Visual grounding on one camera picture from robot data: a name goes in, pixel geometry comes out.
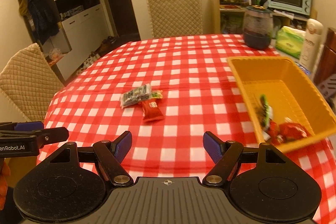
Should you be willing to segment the right hand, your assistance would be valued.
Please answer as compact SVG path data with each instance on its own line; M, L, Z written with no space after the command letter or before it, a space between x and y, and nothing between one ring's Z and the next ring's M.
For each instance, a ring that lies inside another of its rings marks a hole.
M6 201L6 195L8 190L7 176L10 176L9 166L3 162L0 175L0 210L3 210Z

